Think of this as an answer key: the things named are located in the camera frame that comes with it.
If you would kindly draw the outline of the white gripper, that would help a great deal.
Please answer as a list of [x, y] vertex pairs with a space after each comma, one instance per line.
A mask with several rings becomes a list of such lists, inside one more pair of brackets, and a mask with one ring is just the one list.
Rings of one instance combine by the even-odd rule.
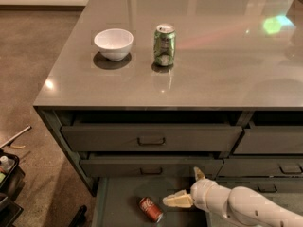
[[167, 207], [190, 208], [193, 204], [206, 212], [226, 213], [227, 200], [231, 192], [229, 188], [218, 185], [215, 181], [205, 178], [203, 171], [195, 166], [193, 168], [195, 180], [190, 188], [190, 195], [186, 190], [168, 195], [163, 199]]

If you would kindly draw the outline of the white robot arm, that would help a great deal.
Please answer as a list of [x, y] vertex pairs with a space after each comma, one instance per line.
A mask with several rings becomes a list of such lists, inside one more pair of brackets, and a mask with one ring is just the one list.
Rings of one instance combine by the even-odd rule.
[[163, 199], [167, 207], [196, 208], [220, 216], [238, 227], [303, 227], [303, 217], [268, 200], [260, 193], [238, 186], [233, 189], [209, 180], [194, 167], [190, 192], [180, 190]]

